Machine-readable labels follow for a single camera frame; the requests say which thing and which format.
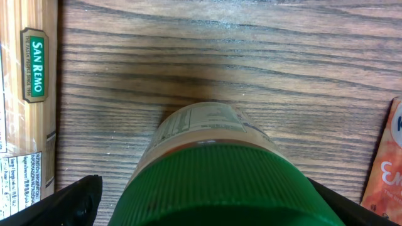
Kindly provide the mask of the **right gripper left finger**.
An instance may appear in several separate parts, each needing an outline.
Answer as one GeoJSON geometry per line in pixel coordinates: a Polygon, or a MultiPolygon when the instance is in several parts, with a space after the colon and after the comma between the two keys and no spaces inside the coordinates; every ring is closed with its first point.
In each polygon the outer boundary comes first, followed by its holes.
{"type": "Polygon", "coordinates": [[[101,197],[102,177],[85,176],[1,220],[1,226],[93,226],[101,197]]]}

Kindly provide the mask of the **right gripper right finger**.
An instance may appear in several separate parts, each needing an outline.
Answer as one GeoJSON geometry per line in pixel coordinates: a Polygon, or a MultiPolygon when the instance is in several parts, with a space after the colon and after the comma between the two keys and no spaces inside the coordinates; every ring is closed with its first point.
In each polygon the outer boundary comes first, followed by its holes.
{"type": "Polygon", "coordinates": [[[326,201],[330,208],[345,223],[345,225],[355,226],[398,226],[385,217],[381,217],[374,212],[358,205],[348,198],[334,192],[333,190],[321,185],[320,183],[308,178],[319,195],[326,201]]]}

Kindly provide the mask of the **orange tissue pack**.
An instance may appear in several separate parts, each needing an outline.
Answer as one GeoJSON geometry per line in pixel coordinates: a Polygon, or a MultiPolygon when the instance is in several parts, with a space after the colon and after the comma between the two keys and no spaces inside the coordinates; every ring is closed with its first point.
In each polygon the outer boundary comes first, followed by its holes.
{"type": "Polygon", "coordinates": [[[361,205],[401,224],[401,97],[392,101],[361,205]]]}

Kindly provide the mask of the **spaghetti pack orange ends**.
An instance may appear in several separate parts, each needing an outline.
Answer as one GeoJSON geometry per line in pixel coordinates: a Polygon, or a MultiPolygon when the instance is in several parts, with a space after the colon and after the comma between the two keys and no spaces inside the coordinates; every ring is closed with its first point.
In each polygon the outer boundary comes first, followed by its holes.
{"type": "Polygon", "coordinates": [[[57,0],[1,0],[1,219],[55,191],[57,0]]]}

